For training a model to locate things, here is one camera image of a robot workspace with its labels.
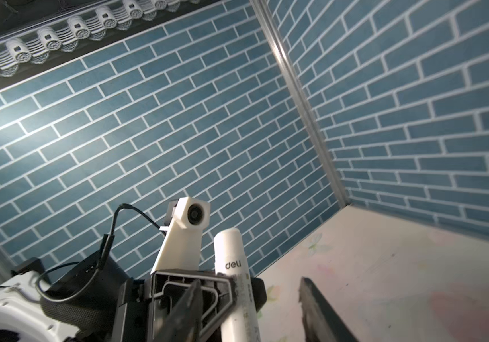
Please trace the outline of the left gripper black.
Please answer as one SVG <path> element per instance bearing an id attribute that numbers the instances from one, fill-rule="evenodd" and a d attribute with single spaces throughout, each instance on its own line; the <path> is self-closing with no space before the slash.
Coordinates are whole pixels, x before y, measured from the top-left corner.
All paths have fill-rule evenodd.
<path id="1" fill-rule="evenodd" d="M 112 341 L 153 341 L 170 312 L 194 280 L 202 289 L 199 341 L 223 341 L 221 324 L 235 306 L 234 282 L 214 272 L 169 269 L 147 279 L 130 278 L 118 291 Z"/>

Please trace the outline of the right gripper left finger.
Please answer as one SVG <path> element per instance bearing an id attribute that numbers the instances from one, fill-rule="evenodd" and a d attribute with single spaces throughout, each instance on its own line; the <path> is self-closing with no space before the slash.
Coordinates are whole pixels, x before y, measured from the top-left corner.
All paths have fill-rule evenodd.
<path id="1" fill-rule="evenodd" d="M 184 292 L 153 341 L 199 341 L 202 330 L 202 289 L 199 280 Z"/>

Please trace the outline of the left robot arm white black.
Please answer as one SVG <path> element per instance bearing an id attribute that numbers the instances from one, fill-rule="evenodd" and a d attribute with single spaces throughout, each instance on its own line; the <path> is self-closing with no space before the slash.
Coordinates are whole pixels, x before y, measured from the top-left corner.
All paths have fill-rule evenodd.
<path id="1" fill-rule="evenodd" d="M 244 262 L 221 272 L 196 254 L 170 255 L 147 279 L 133 279 L 93 253 L 55 284 L 38 259 L 0 285 L 0 341 L 258 341 L 264 282 Z"/>

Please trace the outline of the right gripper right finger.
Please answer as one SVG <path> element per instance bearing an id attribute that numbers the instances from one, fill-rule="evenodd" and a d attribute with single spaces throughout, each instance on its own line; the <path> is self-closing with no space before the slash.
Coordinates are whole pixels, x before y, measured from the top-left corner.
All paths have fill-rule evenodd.
<path id="1" fill-rule="evenodd" d="M 311 279 L 301 278 L 298 293 L 305 341 L 358 341 Z"/>

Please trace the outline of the white glue stick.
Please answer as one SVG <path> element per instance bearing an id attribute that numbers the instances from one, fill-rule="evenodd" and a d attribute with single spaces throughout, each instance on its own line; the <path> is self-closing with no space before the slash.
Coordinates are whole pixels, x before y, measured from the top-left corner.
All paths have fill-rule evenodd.
<path id="1" fill-rule="evenodd" d="M 226 229 L 214 237 L 214 269 L 234 282 L 235 306 L 220 326 L 222 340 L 260 341 L 249 266 L 237 228 Z"/>

